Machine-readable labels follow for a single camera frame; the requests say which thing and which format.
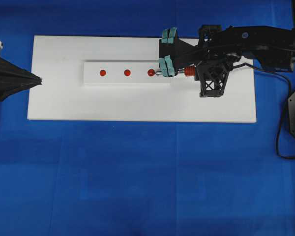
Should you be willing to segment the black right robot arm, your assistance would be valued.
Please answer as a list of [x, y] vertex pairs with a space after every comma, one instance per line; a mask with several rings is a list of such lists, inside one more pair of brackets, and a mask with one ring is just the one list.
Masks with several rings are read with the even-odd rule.
[[267, 73], [292, 72], [295, 29], [269, 26], [228, 27], [202, 25], [193, 46], [180, 40], [176, 28], [165, 29], [159, 40], [159, 67], [163, 76], [182, 70], [200, 82], [200, 97], [224, 94], [229, 73], [242, 57], [255, 59]]

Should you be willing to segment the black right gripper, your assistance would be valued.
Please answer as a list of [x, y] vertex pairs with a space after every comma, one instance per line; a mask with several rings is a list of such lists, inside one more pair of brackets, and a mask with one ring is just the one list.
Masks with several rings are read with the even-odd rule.
[[[199, 28], [199, 47], [208, 46], [222, 31], [221, 25], [202, 25]], [[159, 67], [164, 77], [178, 75], [178, 70], [195, 66], [195, 81], [200, 82], [200, 97], [220, 97], [224, 94], [229, 73], [241, 56], [236, 53], [211, 52], [180, 40], [177, 28], [165, 29], [159, 40]]]

